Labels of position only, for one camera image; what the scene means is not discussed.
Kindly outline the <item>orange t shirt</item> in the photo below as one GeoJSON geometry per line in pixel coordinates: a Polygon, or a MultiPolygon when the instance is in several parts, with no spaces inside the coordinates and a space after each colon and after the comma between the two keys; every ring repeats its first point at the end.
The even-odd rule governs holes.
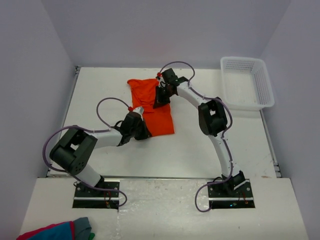
{"type": "Polygon", "coordinates": [[[129,79],[127,84],[131,91],[132,107],[143,107],[143,119],[151,135],[157,137],[174,134],[170,105],[153,108],[159,82],[155,78],[129,79]]]}

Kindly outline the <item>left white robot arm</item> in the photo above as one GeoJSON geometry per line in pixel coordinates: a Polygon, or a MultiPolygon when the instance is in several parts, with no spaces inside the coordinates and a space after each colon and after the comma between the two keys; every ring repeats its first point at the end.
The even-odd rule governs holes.
{"type": "Polygon", "coordinates": [[[131,139],[150,138],[143,111],[142,107],[130,110],[124,120],[107,130],[93,131],[77,125],[64,127],[66,132],[50,151],[49,158],[87,188],[116,192],[117,189],[102,188],[104,178],[88,162],[95,149],[120,147],[131,139]]]}

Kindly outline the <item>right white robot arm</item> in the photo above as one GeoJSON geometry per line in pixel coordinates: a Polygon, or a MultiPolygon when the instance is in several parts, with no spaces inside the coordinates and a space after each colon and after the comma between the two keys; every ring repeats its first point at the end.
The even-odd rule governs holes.
{"type": "Polygon", "coordinates": [[[227,106],[218,97],[205,97],[196,92],[186,77],[178,77],[171,68],[157,73],[156,79],[158,86],[155,87],[153,107],[165,106],[170,103],[171,96],[177,95],[197,109],[200,130],[212,142],[221,166],[222,180],[214,184],[212,189],[217,193],[233,195],[246,179],[234,163],[228,146],[226,133],[231,128],[233,119],[227,106]]]}

